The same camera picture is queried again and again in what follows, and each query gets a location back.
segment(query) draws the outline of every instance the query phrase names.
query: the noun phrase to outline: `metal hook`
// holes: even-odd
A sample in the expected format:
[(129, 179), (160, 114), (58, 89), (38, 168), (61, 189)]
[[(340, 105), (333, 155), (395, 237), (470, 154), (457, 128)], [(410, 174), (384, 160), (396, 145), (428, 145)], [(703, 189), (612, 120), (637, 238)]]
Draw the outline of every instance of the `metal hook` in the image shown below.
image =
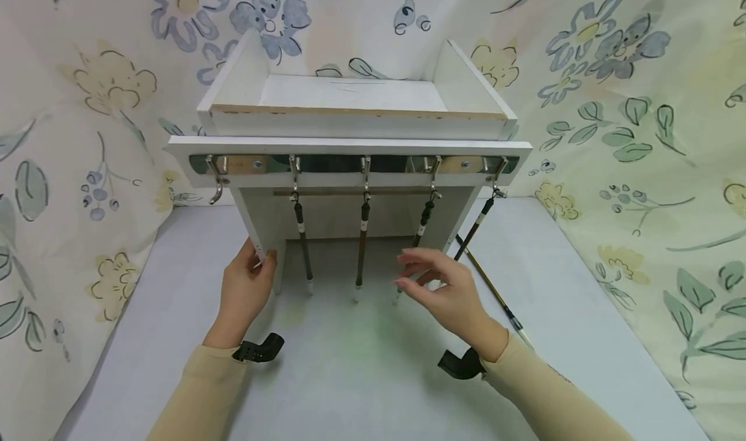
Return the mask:
[(293, 196), (290, 197), (290, 201), (298, 201), (298, 172), (300, 166), (300, 157), (290, 155), (290, 172), (293, 172)]
[(430, 190), (431, 190), (431, 192), (435, 192), (436, 191), (435, 190), (435, 176), (438, 173), (438, 169), (440, 169), (440, 163), (442, 161), (443, 161), (443, 159), (441, 158), (441, 156), (436, 156), (435, 157), (435, 163), (433, 164), (433, 167), (432, 167), (432, 169), (430, 171)]
[(499, 191), (497, 189), (497, 180), (500, 178), (500, 175), (502, 171), (505, 169), (505, 166), (508, 165), (508, 158), (505, 156), (502, 156), (502, 161), (497, 165), (497, 169), (495, 169), (495, 175), (492, 176), (492, 191)]
[(371, 157), (370, 156), (364, 156), (360, 158), (360, 162), (363, 163), (363, 175), (365, 176), (365, 180), (363, 182), (363, 196), (366, 200), (370, 199), (370, 183), (368, 182), (368, 177), (371, 173)]
[(205, 162), (207, 163), (207, 167), (212, 171), (212, 175), (215, 176), (215, 182), (218, 185), (215, 189), (215, 195), (213, 195), (209, 201), (211, 205), (215, 205), (217, 200), (220, 200), (220, 197), (223, 195), (223, 178), (221, 177), (220, 172), (218, 172), (218, 167), (215, 165), (215, 158), (212, 155), (207, 155), (205, 157)]

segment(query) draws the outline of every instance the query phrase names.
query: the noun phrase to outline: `blue flower print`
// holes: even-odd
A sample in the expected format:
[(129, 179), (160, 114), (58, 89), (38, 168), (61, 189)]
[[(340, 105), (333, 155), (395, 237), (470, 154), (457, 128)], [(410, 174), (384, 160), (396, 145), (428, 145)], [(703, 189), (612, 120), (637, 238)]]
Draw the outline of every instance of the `blue flower print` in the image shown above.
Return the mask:
[(560, 32), (547, 45), (546, 53), (554, 55), (549, 69), (556, 72), (573, 58), (583, 59), (595, 38), (602, 38), (615, 28), (616, 21), (610, 17), (621, 2), (605, 0), (598, 10), (594, 3), (579, 8), (570, 20), (570, 29)]
[(550, 102), (552, 104), (559, 104), (565, 96), (567, 96), (568, 92), (580, 88), (580, 85), (583, 84), (583, 82), (579, 79), (573, 78), (573, 76), (578, 76), (583, 73), (583, 70), (585, 70), (586, 67), (588, 67), (588, 64), (585, 62), (581, 63), (580, 66), (575, 66), (575, 64), (571, 63), (569, 67), (563, 71), (563, 74), (561, 74), (563, 78), (559, 83), (547, 85), (546, 87), (541, 88), (539, 93), (536, 94), (539, 98), (544, 99), (544, 103), (541, 103), (541, 107), (546, 107)]
[(624, 32), (617, 30), (608, 35), (599, 44), (595, 54), (596, 61), (588, 67), (586, 76), (595, 73), (596, 78), (604, 81), (614, 74), (617, 78), (626, 80), (632, 77), (638, 60), (662, 57), (666, 54), (671, 35), (666, 32), (648, 34), (650, 28), (651, 16), (645, 14)]
[(168, 35), (182, 51), (197, 50), (197, 35), (208, 40), (218, 38), (218, 28), (208, 12), (227, 8), (229, 0), (154, 0), (159, 8), (151, 13), (153, 34), (159, 40)]
[[(280, 13), (283, 28), (278, 32), (275, 18)], [(244, 34), (250, 28), (254, 28), (261, 34), (262, 45), (267, 56), (274, 60), (278, 59), (278, 65), (282, 62), (283, 53), (289, 56), (297, 56), (303, 53), (300, 44), (293, 35), (311, 24), (308, 15), (308, 6), (304, 0), (251, 0), (250, 3), (242, 1), (236, 5), (231, 12), (231, 23), (240, 34)]]
[(224, 49), (220, 49), (217, 45), (212, 43), (205, 43), (202, 46), (202, 55), (210, 63), (210, 67), (206, 67), (197, 71), (197, 80), (203, 85), (211, 85), (215, 82), (215, 79), (220, 73), (223, 64), (225, 64), (232, 50), (238, 44), (238, 40), (230, 40), (225, 45)]

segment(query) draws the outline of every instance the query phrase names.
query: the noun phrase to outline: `gray table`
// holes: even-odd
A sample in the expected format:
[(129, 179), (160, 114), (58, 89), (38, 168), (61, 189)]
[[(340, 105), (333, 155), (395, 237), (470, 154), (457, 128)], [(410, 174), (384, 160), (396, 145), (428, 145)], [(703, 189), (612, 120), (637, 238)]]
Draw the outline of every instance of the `gray table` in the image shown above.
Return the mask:
[[(209, 328), (222, 268), (244, 239), (234, 207), (174, 212), (57, 440), (144, 439)], [(275, 362), (253, 366), (230, 440), (536, 439), (480, 378), (455, 381), (436, 367), (444, 349), (460, 354), (464, 343), (411, 299), (392, 305), (394, 254), (408, 241), (370, 244), (357, 305), (356, 242), (313, 243), (312, 298), (300, 249), (290, 245), (283, 293), (249, 332), (254, 342), (278, 332), (285, 347)], [(636, 440), (707, 439), (538, 201), (498, 201), (471, 250), (541, 356)], [(477, 285), (488, 312), (506, 324), (486, 285)]]

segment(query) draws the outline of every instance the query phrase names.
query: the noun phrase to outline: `beige sleeve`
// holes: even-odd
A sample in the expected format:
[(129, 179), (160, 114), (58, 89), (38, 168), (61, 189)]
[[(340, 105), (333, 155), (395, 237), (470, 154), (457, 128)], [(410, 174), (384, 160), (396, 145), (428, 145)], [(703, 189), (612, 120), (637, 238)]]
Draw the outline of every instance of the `beige sleeve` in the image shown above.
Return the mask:
[(523, 413), (541, 441), (628, 441), (632, 436), (512, 334), (485, 378)]
[(236, 349), (194, 349), (148, 441), (221, 439), (246, 374), (246, 363), (231, 357)]

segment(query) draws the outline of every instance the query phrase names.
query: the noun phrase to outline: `cloth backdrop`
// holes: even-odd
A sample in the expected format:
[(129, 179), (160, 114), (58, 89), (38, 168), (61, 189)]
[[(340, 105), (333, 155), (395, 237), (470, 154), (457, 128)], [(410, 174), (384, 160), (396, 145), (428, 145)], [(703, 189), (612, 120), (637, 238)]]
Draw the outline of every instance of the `cloth backdrop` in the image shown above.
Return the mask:
[(455, 40), (519, 116), (500, 138), (535, 147), (510, 195), (543, 202), (708, 435), (746, 431), (746, 0), (0, 1), (3, 440), (54, 436), (158, 226), (211, 195), (162, 147), (205, 134), (250, 28), (286, 74), (418, 79)]

